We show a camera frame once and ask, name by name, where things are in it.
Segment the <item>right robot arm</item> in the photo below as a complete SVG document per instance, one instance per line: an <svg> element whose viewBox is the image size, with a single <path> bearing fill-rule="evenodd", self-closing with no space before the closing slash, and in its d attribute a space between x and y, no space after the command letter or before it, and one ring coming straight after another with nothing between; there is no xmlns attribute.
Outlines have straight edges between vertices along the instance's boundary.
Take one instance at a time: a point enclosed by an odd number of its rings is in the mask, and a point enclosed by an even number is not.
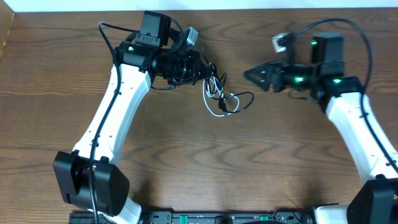
<svg viewBox="0 0 398 224"><path fill-rule="evenodd" d="M308 90L335 125L356 165L362 187L348 205L313 207L307 223L397 223L397 151L379 125L364 87L345 75L343 36L313 35L309 65L295 63L293 42L286 33L272 38L277 53L287 58L244 72L264 91Z"/></svg>

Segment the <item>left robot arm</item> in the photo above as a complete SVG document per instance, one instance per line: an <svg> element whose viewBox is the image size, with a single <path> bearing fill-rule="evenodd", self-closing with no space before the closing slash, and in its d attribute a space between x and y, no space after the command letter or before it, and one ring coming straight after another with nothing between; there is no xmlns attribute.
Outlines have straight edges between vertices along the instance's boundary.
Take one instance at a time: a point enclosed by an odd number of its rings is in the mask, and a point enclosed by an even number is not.
<svg viewBox="0 0 398 224"><path fill-rule="evenodd" d="M146 11L139 30L111 47L113 67L104 97L72 152L58 152L53 162L63 201L93 213L93 223L137 223L142 208L129 197L121 172L124 140L133 117L156 77L167 88L195 84L210 69L193 47L198 32L182 29L169 16Z"/></svg>

